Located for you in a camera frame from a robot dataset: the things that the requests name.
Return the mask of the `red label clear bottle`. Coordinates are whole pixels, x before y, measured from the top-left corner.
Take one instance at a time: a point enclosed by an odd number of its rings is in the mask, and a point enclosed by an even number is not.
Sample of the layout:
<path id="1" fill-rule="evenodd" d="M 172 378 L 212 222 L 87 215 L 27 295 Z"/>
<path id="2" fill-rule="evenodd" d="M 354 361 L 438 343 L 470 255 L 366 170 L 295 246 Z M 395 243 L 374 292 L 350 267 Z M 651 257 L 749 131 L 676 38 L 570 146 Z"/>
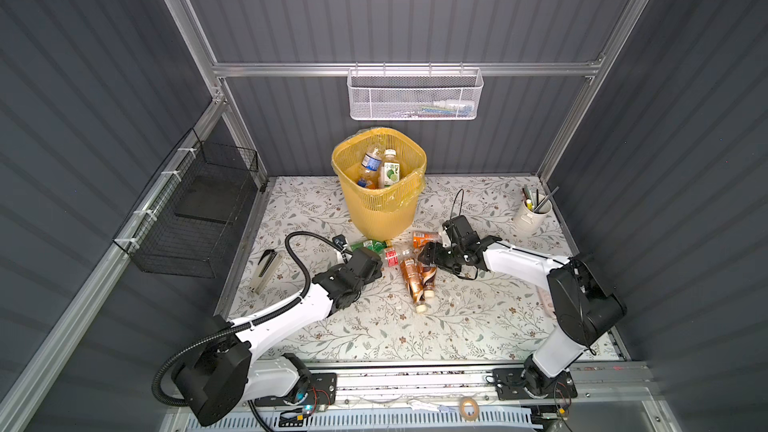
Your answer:
<path id="1" fill-rule="evenodd" d="M 393 245 L 382 253 L 383 263 L 387 267 L 398 267 L 405 260 L 413 256 L 413 248 L 410 245 Z"/>

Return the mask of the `green lime label bottle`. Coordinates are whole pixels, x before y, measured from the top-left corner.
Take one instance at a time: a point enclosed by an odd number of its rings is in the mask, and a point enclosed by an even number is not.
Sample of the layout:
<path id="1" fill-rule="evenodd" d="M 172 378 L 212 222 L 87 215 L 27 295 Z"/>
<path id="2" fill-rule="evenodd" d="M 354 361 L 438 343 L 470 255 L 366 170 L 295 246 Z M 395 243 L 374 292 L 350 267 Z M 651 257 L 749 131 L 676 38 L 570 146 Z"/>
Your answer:
<path id="1" fill-rule="evenodd" d="M 386 149 L 379 168 L 379 187 L 388 188 L 401 180 L 401 163 L 395 149 Z"/>

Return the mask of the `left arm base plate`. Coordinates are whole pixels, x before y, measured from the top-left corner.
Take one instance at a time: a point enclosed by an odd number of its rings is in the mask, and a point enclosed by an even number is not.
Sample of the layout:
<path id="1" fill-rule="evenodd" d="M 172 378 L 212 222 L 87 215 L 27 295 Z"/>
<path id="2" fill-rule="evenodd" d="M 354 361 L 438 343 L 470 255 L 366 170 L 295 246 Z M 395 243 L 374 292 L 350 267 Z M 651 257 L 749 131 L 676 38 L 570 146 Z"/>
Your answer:
<path id="1" fill-rule="evenodd" d="M 287 396 L 268 396 L 255 399 L 260 407 L 298 407 L 333 405 L 336 401 L 338 375 L 335 373 L 313 373 L 308 381 L 300 383 L 298 389 Z"/>

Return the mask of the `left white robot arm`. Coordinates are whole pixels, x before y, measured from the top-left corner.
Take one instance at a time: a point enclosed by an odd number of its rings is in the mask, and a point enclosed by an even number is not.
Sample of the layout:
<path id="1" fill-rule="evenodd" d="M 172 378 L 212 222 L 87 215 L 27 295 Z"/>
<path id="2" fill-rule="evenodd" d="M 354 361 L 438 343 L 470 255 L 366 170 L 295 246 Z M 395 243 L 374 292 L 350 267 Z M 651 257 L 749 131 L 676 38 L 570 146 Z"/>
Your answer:
<path id="1" fill-rule="evenodd" d="M 354 304 L 364 288 L 381 278 L 382 259 L 361 247 L 354 251 L 326 237 L 314 238 L 338 252 L 342 260 L 311 275 L 292 248 L 298 232 L 288 234 L 284 247 L 304 277 L 296 294 L 248 316 L 220 319 L 218 331 L 169 357 L 151 382 L 154 398 L 169 407 L 187 407 L 203 426 L 212 425 L 246 402 L 276 398 L 302 405 L 312 387 L 312 374 L 295 355 L 265 360 L 274 345 L 308 325 L 323 321 Z"/>

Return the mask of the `green plastic bottle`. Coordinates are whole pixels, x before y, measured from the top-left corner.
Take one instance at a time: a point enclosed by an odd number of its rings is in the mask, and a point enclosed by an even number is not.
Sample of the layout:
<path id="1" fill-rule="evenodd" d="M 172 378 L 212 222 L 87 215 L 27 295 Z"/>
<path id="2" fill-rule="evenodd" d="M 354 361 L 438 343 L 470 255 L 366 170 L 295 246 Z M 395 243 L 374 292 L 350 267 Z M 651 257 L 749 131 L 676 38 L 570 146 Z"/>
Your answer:
<path id="1" fill-rule="evenodd" d="M 381 254 L 388 247 L 389 247 L 389 244 L 387 241 L 378 241 L 373 239 L 367 239 L 367 240 L 355 242 L 349 245 L 349 249 L 351 251 L 355 251 L 361 248 L 366 248 L 377 254 Z"/>

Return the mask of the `brown coffee bottle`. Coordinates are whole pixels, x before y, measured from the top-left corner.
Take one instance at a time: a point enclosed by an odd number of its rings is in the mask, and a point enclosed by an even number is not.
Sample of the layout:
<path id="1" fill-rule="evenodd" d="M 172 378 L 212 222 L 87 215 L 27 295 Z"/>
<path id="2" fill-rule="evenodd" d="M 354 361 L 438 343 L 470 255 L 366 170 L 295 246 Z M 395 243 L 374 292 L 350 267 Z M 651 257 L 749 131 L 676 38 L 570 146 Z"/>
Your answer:
<path id="1" fill-rule="evenodd" d="M 415 311 L 422 314 L 427 311 L 420 268 L 413 258 L 406 258 L 400 263 L 400 269 Z"/>
<path id="2" fill-rule="evenodd" d="M 423 286 L 423 296 L 425 299 L 435 297 L 435 282 L 437 268 L 434 266 L 420 265 L 420 275 Z"/>

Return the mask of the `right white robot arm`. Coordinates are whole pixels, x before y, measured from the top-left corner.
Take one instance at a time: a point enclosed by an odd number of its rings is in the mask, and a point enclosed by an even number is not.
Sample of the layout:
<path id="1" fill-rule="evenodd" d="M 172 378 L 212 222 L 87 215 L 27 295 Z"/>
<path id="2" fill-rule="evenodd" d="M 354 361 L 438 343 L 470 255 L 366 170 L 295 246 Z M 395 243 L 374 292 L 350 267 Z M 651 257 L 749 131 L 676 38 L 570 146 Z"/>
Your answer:
<path id="1" fill-rule="evenodd" d="M 596 278 L 584 256 L 545 255 L 497 236 L 481 238 L 463 215 L 443 223 L 441 239 L 424 245 L 419 260 L 456 277 L 464 267 L 505 274 L 549 293 L 557 325 L 512 381 L 532 398 L 561 389 L 571 364 L 627 314 L 615 289 Z"/>

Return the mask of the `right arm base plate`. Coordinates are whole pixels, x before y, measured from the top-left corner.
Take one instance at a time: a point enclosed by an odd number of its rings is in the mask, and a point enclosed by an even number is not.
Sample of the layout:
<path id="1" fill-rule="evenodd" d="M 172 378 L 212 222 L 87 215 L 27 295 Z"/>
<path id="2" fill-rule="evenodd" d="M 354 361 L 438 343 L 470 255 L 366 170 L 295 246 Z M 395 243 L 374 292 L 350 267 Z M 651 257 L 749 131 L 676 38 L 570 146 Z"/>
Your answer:
<path id="1" fill-rule="evenodd" d="M 528 367 L 504 367 L 491 371 L 489 383 L 500 400 L 565 399 L 578 397 L 575 382 L 568 371 L 554 378 Z"/>

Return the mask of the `blue label water bottle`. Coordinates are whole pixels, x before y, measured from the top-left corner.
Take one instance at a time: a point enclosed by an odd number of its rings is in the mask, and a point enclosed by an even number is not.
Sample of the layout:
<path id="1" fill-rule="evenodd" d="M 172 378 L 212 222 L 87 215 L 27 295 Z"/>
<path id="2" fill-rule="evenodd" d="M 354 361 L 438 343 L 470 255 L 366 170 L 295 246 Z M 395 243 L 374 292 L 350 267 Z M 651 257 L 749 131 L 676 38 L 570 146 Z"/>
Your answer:
<path id="1" fill-rule="evenodd" d="M 362 157 L 358 170 L 356 183 L 358 186 L 367 189 L 377 189 L 379 187 L 379 169 L 382 164 L 383 149 L 379 145 L 371 145 Z"/>

